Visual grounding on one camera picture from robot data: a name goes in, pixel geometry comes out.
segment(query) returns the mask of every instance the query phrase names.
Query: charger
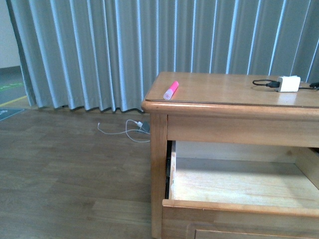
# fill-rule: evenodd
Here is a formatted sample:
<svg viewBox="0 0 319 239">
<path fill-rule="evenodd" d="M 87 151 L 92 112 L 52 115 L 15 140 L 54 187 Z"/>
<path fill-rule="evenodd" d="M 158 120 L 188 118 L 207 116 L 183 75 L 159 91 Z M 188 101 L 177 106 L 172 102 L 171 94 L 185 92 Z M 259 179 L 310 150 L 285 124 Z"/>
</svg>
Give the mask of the charger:
<svg viewBox="0 0 319 239">
<path fill-rule="evenodd" d="M 299 76 L 281 76 L 278 77 L 279 87 L 276 89 L 278 92 L 297 92 L 300 85 Z"/>
<path fill-rule="evenodd" d="M 140 129 L 128 129 L 128 122 L 134 122 Z M 147 143 L 150 142 L 149 140 L 145 140 L 145 141 L 137 141 L 135 139 L 133 139 L 132 137 L 129 136 L 128 132 L 131 131 L 135 131 L 135 132 L 142 132 L 142 133 L 146 133 L 146 134 L 150 134 L 150 129 L 147 128 L 147 124 L 146 123 L 142 123 L 142 122 L 137 122 L 135 120 L 132 119 L 128 119 L 125 123 L 125 131 L 123 132 L 119 132 L 119 133 L 108 133 L 108 132 L 104 132 L 103 130 L 100 129 L 100 123 L 98 123 L 98 130 L 100 132 L 102 132 L 103 134 L 108 134 L 108 135 L 115 135 L 115 134 L 122 134 L 125 133 L 127 135 L 128 138 L 130 138 L 132 141 L 136 142 L 136 143 Z"/>
</svg>

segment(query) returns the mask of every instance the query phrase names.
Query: open drawer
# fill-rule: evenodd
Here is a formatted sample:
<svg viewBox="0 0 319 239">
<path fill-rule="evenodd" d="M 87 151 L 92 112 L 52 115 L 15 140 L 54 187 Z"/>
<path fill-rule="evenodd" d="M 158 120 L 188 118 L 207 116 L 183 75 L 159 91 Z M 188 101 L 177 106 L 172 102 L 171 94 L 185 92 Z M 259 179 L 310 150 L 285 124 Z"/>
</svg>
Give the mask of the open drawer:
<svg viewBox="0 0 319 239">
<path fill-rule="evenodd" d="M 174 141 L 162 238 L 319 239 L 318 188 L 309 148 Z"/>
</svg>

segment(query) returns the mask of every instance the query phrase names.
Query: pink highlighter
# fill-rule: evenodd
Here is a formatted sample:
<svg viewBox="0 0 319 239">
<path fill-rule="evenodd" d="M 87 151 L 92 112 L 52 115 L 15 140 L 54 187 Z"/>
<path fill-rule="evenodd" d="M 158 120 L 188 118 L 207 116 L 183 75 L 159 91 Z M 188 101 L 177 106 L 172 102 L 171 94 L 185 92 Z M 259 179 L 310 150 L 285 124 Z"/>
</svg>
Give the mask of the pink highlighter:
<svg viewBox="0 0 319 239">
<path fill-rule="evenodd" d="M 178 88 L 178 82 L 174 81 L 173 84 L 170 86 L 170 88 L 165 92 L 164 94 L 164 99 L 165 100 L 170 100 L 175 91 Z"/>
</svg>

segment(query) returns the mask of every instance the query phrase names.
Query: gray curtain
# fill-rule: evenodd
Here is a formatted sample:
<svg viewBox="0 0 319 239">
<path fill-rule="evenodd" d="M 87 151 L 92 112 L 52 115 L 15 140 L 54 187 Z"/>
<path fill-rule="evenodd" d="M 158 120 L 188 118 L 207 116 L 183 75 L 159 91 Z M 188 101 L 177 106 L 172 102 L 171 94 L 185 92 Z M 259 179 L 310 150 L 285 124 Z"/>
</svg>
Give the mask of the gray curtain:
<svg viewBox="0 0 319 239">
<path fill-rule="evenodd" d="M 161 71 L 319 81 L 318 0 L 7 0 L 31 104 L 141 109 Z"/>
</svg>

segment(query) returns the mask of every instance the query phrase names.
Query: green floor marking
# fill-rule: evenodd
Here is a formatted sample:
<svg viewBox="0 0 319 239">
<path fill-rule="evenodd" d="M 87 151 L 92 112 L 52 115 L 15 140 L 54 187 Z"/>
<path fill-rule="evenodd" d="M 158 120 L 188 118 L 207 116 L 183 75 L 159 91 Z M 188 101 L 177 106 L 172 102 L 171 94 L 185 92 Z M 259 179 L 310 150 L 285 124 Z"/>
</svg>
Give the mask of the green floor marking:
<svg viewBox="0 0 319 239">
<path fill-rule="evenodd" d="M 11 84 L 8 84 L 8 85 L 0 86 L 0 92 L 1 91 L 6 91 L 6 90 L 9 90 L 9 89 L 12 89 L 12 88 L 20 87 L 20 86 L 23 86 L 23 83 L 11 83 Z"/>
</svg>

